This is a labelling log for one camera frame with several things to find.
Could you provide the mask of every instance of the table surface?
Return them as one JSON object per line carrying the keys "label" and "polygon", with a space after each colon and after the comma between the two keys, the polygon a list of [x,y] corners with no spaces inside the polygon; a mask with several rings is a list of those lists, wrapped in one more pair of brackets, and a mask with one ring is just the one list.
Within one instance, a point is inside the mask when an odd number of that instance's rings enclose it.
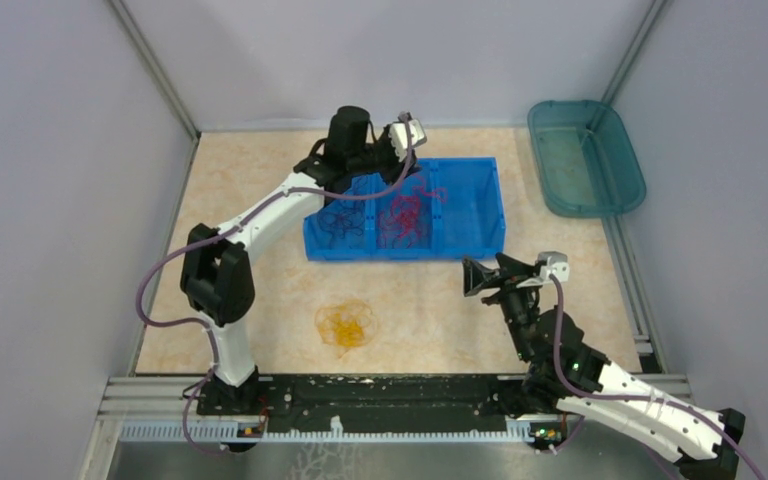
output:
{"label": "table surface", "polygon": [[[170,251],[198,223],[217,225],[272,191],[324,131],[212,133],[201,138]],[[599,220],[562,218],[543,203],[527,130],[429,129],[423,157],[496,157],[507,234],[505,253],[531,263],[545,250],[566,253],[565,309],[585,341],[639,371],[628,315]],[[495,265],[493,261],[485,264]],[[182,260],[161,274],[152,317],[191,316],[178,288]],[[460,262],[319,263],[307,261],[302,225],[292,227],[252,268],[256,300],[245,317],[252,354],[268,373],[514,373],[517,359],[497,306],[464,298]],[[543,309],[556,301],[541,291]],[[348,299],[369,304],[378,331],[361,347],[323,343],[317,310]],[[140,373],[205,371],[210,349],[201,327],[149,328]]]}

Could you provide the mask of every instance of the white wall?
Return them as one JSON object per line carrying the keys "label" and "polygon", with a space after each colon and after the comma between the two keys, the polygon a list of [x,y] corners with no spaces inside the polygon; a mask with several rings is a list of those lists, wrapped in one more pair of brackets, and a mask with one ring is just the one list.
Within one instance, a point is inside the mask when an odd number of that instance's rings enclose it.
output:
{"label": "white wall", "polygon": [[768,471],[768,2],[675,2],[617,108],[649,187],[628,222],[669,364],[697,401],[748,415]]}
{"label": "white wall", "polygon": [[523,122],[602,96],[650,0],[127,0],[202,130]]}
{"label": "white wall", "polygon": [[0,480],[77,473],[188,149],[104,2],[0,1]]}

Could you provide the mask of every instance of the beige tabletop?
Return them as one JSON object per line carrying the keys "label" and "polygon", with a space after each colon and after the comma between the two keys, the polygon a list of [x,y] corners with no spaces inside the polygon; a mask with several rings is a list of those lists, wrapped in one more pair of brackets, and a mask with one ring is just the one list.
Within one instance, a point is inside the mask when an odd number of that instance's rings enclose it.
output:
{"label": "beige tabletop", "polygon": [[[274,189],[323,131],[205,134],[201,139],[171,249],[198,223],[215,226]],[[505,253],[532,263],[539,252],[569,256],[566,310],[585,341],[622,367],[640,363],[602,224],[555,216],[546,208],[527,133],[512,128],[430,129],[423,157],[496,157],[507,234]],[[488,265],[494,262],[485,261]],[[192,314],[178,288],[181,259],[161,274],[157,320]],[[264,373],[513,373],[517,359],[498,306],[462,295],[460,262],[319,263],[307,261],[302,225],[290,229],[253,266],[256,299],[245,317],[252,353]],[[551,308],[554,288],[541,292]],[[372,340],[340,351],[323,343],[320,307],[366,302],[378,319]],[[210,350],[201,328],[149,328],[137,364],[142,373],[205,371]]]}

